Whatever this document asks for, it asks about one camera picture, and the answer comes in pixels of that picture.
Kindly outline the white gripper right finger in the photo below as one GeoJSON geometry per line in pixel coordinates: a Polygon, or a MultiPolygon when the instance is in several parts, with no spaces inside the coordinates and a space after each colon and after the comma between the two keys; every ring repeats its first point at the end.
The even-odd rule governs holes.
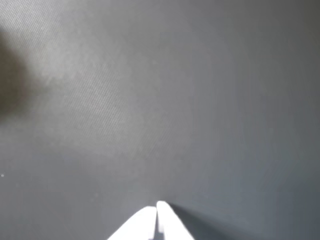
{"type": "Polygon", "coordinates": [[[194,240],[172,207],[165,201],[156,203],[158,231],[163,234],[164,240],[194,240]]]}

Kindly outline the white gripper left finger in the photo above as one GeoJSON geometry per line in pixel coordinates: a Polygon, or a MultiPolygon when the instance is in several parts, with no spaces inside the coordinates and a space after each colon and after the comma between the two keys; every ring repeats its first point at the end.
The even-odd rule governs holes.
{"type": "Polygon", "coordinates": [[[124,222],[107,240],[153,240],[157,209],[145,206],[124,222]]]}

